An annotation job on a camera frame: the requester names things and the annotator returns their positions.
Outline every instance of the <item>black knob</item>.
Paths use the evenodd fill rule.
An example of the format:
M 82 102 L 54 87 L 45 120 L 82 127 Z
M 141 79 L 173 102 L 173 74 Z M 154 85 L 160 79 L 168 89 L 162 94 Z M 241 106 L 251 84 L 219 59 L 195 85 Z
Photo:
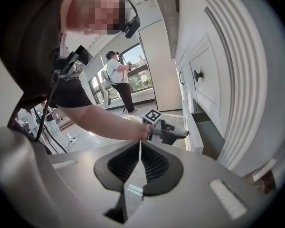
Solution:
M 202 73 L 197 73 L 195 70 L 194 70 L 194 78 L 196 80 L 196 82 L 199 81 L 199 78 L 203 78 L 203 74 Z

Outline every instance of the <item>sneaker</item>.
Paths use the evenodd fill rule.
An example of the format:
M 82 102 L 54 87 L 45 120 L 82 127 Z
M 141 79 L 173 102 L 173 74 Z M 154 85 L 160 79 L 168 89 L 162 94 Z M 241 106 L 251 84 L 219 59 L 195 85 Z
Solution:
M 132 112 L 128 112 L 128 114 L 132 114 L 132 113 L 134 113 L 134 112 L 137 112 L 137 108 L 134 108 L 134 110 L 132 111 Z

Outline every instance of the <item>drawer handle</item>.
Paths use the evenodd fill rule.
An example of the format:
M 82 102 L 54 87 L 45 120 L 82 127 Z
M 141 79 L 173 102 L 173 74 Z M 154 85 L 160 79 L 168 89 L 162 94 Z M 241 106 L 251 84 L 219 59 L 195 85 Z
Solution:
M 196 82 L 199 81 L 199 78 L 203 78 L 203 74 L 202 73 L 197 73 L 195 70 L 194 70 L 194 78 L 196 80 Z
M 180 83 L 184 86 L 184 83 L 181 81 L 181 76 L 180 76 L 180 74 L 181 74 L 181 71 L 179 72 L 179 78 L 180 78 Z

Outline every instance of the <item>window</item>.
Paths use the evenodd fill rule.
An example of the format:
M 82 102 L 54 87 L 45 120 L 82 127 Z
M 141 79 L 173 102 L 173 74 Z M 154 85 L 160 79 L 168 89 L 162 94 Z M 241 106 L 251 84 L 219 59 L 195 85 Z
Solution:
M 121 53 L 120 56 L 123 56 L 126 62 L 131 61 L 134 67 L 134 69 L 128 73 L 131 93 L 153 87 L 147 60 L 139 43 Z M 97 104 L 104 102 L 104 83 L 101 77 L 101 71 L 106 70 L 106 66 L 107 65 L 105 65 L 104 68 L 89 81 L 90 88 Z M 110 92 L 112 99 L 120 97 L 119 93 L 114 88 L 110 87 L 108 91 Z

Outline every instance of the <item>tile floor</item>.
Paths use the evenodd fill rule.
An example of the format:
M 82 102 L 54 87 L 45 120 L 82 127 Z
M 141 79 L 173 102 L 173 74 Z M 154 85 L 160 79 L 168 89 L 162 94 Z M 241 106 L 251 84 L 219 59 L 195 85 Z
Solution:
M 112 110 L 111 112 L 116 115 L 122 114 L 121 117 L 141 122 L 142 116 L 146 114 L 150 109 L 153 108 L 157 110 L 157 106 L 154 103 L 138 105 L 137 108 L 138 111 L 132 115 L 122 114 L 123 109 L 116 109 Z M 183 127 L 184 124 L 182 111 L 164 112 L 162 115 L 162 119 L 165 120 L 167 123 L 178 127 Z M 68 146 L 72 138 L 76 136 L 79 136 L 76 138 L 76 143 L 73 146 Z M 84 129 L 78 127 L 75 124 L 63 130 L 61 134 L 59 134 L 55 138 L 68 152 L 88 151 L 94 148 L 101 148 L 104 146 L 115 144 L 117 142 L 121 142 L 120 140 L 107 139 L 104 137 L 100 137 L 96 134 L 86 132 Z M 50 142 L 58 151 L 58 153 L 63 153 L 61 148 L 59 148 L 53 140 L 51 140 Z M 177 140 L 173 144 L 173 146 L 186 149 L 185 140 Z M 124 186 L 124 196 L 128 217 L 134 214 L 134 212 L 138 209 L 139 205 L 142 203 L 142 190 L 143 186 L 146 184 L 147 180 L 145 176 L 144 166 L 142 161 L 139 161 L 132 175 Z

